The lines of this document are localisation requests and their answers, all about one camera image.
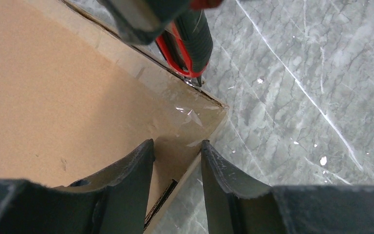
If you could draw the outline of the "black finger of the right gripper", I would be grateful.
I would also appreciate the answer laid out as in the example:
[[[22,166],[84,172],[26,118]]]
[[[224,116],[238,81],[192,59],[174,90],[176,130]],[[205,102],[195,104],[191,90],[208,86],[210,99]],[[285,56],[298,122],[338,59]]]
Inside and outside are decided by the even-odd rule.
[[[189,0],[100,0],[112,15],[119,38],[148,45],[190,6]]]

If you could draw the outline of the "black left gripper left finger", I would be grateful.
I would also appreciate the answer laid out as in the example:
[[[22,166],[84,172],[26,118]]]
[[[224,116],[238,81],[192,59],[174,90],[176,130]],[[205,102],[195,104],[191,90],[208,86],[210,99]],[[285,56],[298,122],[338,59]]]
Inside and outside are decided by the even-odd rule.
[[[141,234],[154,142],[69,186],[0,179],[0,234]]]

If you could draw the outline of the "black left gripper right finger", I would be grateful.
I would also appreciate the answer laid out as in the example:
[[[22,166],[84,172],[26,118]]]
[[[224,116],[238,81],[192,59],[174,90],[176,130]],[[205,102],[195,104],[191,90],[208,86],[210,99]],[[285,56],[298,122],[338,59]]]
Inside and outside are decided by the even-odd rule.
[[[201,145],[211,234],[374,234],[374,186],[269,186]]]

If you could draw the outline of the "red utility knife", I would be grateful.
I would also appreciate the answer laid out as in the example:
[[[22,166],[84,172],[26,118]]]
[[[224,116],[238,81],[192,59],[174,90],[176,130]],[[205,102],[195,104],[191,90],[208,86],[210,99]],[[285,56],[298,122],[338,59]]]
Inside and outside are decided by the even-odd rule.
[[[213,40],[205,9],[216,8],[222,0],[192,0],[155,40],[168,66],[196,88],[203,85],[202,74],[212,54]]]

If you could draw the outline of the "brown cardboard express box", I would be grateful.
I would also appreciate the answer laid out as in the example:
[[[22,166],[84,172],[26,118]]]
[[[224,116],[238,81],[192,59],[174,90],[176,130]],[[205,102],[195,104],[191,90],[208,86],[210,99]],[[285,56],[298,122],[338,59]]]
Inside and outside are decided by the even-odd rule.
[[[150,234],[225,120],[217,99],[76,5],[0,0],[0,179],[69,186],[152,139]]]

